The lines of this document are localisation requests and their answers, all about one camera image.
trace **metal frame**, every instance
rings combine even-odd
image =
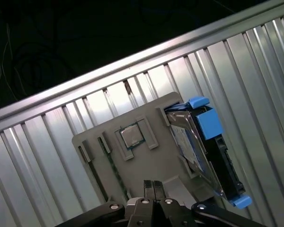
[[[271,0],[0,109],[0,131],[284,15]]]

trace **metal bolt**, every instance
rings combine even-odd
[[[147,199],[143,199],[143,200],[141,200],[141,202],[142,202],[142,203],[144,203],[144,204],[146,204],[146,203],[150,203],[150,201],[149,201],[149,200],[147,200]]]
[[[172,200],[171,200],[171,199],[166,199],[165,202],[166,202],[167,204],[171,204],[171,203],[172,203]]]
[[[110,205],[110,209],[113,209],[113,210],[116,210],[119,208],[119,205],[118,204],[113,204],[113,205]]]
[[[204,204],[199,204],[197,206],[200,210],[204,210],[206,208],[206,206]]]

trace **black clamp arm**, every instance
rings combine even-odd
[[[58,227],[265,227],[213,204],[198,202],[191,210],[166,198],[161,182],[145,181],[144,197],[128,201],[126,209],[108,202]]]

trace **hard drive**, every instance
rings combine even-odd
[[[223,140],[222,125],[209,99],[196,97],[165,109],[174,139],[190,167],[220,196],[237,207],[251,203]]]

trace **silver metal surface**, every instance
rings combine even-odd
[[[225,207],[284,226],[284,0],[272,0],[0,109],[0,227],[54,226],[96,205],[88,165],[62,139],[170,91],[207,96],[217,110],[253,199]]]
[[[83,209],[79,198],[75,195],[43,118],[40,116],[29,120],[23,128],[63,220],[81,214]]]
[[[166,202],[167,204],[172,204],[173,200],[171,200],[171,199],[166,199],[164,202]]]
[[[136,205],[137,200],[141,199],[142,197],[135,197],[135,198],[131,198],[127,201],[127,205],[128,206],[134,206]]]
[[[31,97],[29,99],[25,99],[21,102],[19,102],[17,105],[11,105],[8,107],[5,107],[0,110],[0,118],[3,116],[9,115],[10,113],[14,113],[15,111],[23,110],[27,108],[28,106],[31,106],[33,104],[40,103],[41,101],[48,100],[48,98],[53,98],[57,95],[60,95],[62,91],[68,91],[73,90],[77,87],[81,87],[84,84],[87,84],[89,82],[92,82],[95,79],[99,79],[102,76],[107,76],[108,74],[113,74],[117,71],[121,71],[124,67],[130,67],[130,65],[137,64],[142,60],[145,60],[146,62],[149,62],[151,57],[158,58],[158,56],[162,53],[165,54],[165,52],[168,50],[176,50],[179,47],[182,47],[183,45],[192,42],[196,39],[200,39],[202,36],[212,33],[213,31],[219,31],[222,28],[229,27],[229,26],[238,26],[237,24],[240,24],[242,21],[248,21],[251,17],[254,15],[260,14],[261,12],[266,13],[271,8],[277,8],[278,6],[284,5],[284,0],[271,0],[262,4],[259,4],[258,6],[252,7],[250,9],[247,9],[243,12],[240,12],[238,14],[232,15],[231,17],[224,18],[222,20],[219,20],[217,22],[211,23],[207,26],[204,26],[202,28],[199,28],[195,31],[189,32],[185,35],[179,36],[175,39],[172,39],[170,41],[164,42],[160,45],[154,46],[152,48],[149,48],[145,51],[139,52],[137,54],[134,54],[130,57],[124,58],[122,60],[116,61],[114,63],[111,63],[107,66],[104,66],[98,70],[89,72],[79,78],[73,79],[72,81],[68,81],[66,83],[63,83],[61,85],[58,85],[56,87],[53,87],[47,91],[44,91],[40,93],[39,95],[36,95],[35,97]],[[242,28],[243,30],[250,29],[252,27],[247,26]],[[135,74],[133,72],[133,68],[130,68],[131,74]]]

